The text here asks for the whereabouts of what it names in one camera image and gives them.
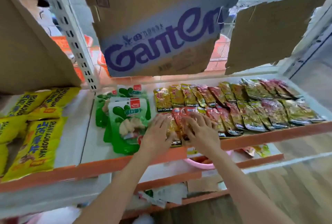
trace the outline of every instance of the pink plastic bowl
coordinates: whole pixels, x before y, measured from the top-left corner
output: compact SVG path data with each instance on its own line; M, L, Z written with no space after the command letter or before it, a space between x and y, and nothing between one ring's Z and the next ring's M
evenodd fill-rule
M233 151L226 151L226 153L228 155L231 155L233 153ZM194 166L194 167L197 167L200 169L206 169L206 170L214 169L213 164L201 164L201 163L195 162L194 160L191 160L191 159L184 159L183 161L188 163L191 166Z

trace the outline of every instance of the person's right hand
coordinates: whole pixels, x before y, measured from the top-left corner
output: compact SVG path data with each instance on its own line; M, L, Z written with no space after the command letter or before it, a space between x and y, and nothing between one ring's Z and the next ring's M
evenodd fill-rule
M214 153L221 150L218 131L214 129L215 123L207 116L198 113L192 113L190 117L186 116L184 118L195 133L193 134L188 127L185 127L185 133L190 142L199 153L211 159Z

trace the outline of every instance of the torn cardboard piece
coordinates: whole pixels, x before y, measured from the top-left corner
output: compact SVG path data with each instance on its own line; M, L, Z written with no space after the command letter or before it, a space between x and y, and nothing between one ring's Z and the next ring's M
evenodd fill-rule
M0 93L81 84L73 64L19 0L0 0Z
M238 12L226 75L289 57L305 33L314 8L325 0L281 0Z
M219 192L221 189L218 187L218 183L222 181L222 177L219 174L209 177L202 177L197 180L188 180L188 192Z
M93 26L112 77L204 71L222 28L217 20L237 1L86 0L98 13Z

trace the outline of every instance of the yellow snack bag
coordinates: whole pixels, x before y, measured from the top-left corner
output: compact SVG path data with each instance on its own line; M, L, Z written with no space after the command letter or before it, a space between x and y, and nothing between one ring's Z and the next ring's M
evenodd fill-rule
M0 145L0 176L3 175L8 159L8 148L5 144Z
M27 115L38 108L44 100L52 93L51 90L40 92L25 92L20 96L14 107L12 107L7 116Z
M0 118L0 144L11 142L25 129L27 116L11 116Z
M34 172L53 170L65 121L64 117L31 121L23 145L1 182L17 180Z
M62 109L70 103L81 88L55 88L45 102L29 114L28 120L39 120L44 118L59 118Z

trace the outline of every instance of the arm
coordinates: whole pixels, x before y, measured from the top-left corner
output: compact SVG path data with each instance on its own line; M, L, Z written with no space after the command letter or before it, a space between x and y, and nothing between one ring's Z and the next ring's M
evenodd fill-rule
M193 146L212 160L222 176L245 224L294 224L273 202L246 176L220 148L218 133L206 116L198 114L186 117L195 134L188 128Z
M119 223L127 204L131 200L136 185L149 164L166 152L172 144L173 135L166 139L170 123L163 115L157 115L147 129L139 151L102 191L87 206L74 224L116 224Z

